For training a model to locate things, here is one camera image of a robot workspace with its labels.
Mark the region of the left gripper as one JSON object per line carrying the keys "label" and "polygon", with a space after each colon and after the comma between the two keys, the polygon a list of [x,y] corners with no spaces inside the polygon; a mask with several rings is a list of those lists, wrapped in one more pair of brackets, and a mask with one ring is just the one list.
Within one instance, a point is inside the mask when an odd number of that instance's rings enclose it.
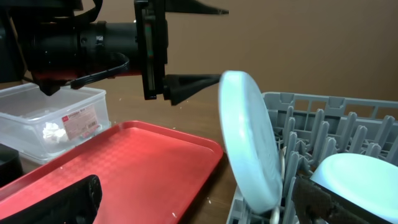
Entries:
{"label": "left gripper", "polygon": [[135,0],[139,65],[144,98],[154,100],[162,94],[172,106],[187,100],[204,88],[220,81],[220,74],[166,75],[168,31],[166,12],[187,14],[229,14],[227,9],[203,4],[197,0]]}

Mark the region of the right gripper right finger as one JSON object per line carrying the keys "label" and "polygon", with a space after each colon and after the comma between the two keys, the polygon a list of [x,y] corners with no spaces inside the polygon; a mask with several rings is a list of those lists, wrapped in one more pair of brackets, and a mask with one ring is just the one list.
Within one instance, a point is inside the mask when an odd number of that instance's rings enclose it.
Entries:
{"label": "right gripper right finger", "polygon": [[390,221],[375,215],[305,177],[294,178],[291,201],[300,223],[371,224]]}

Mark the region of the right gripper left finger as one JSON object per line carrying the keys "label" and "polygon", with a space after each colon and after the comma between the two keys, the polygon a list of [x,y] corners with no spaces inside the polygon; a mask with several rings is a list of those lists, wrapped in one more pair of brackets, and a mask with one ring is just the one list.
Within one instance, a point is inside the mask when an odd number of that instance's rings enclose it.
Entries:
{"label": "right gripper left finger", "polygon": [[103,192],[97,175],[89,175],[57,193],[1,219],[1,224],[92,224]]}

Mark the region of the light blue bowl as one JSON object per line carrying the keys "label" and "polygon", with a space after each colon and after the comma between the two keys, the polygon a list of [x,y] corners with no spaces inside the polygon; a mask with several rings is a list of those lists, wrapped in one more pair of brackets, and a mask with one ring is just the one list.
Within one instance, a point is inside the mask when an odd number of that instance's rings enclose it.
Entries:
{"label": "light blue bowl", "polygon": [[361,154],[334,154],[321,162],[310,179],[378,217],[397,223],[397,166]]}

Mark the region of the white tissue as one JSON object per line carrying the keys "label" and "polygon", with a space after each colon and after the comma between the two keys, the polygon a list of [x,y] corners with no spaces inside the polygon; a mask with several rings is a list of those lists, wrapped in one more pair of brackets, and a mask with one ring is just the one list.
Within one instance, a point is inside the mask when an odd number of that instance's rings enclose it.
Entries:
{"label": "white tissue", "polygon": [[59,144],[60,142],[67,142],[67,132],[56,123],[45,123],[42,130],[43,139],[48,144]]}

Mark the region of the light blue plate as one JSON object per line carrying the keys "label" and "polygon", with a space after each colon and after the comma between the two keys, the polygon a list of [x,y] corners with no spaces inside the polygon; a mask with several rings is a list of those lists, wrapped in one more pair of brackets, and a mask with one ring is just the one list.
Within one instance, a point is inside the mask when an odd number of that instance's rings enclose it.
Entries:
{"label": "light blue plate", "polygon": [[226,153],[246,203],[255,213],[272,210],[282,197],[281,163],[267,106],[252,76],[225,71],[218,108]]}

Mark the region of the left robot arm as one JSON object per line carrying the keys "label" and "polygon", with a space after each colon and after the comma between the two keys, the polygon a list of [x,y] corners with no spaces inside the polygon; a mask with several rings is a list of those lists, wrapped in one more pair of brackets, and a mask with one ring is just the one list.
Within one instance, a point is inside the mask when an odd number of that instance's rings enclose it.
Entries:
{"label": "left robot arm", "polygon": [[144,98],[177,105],[219,82],[220,75],[168,75],[166,13],[226,15],[196,0],[135,0],[133,22],[99,21],[102,0],[1,2],[1,81],[25,79],[51,96],[104,79],[139,75]]}

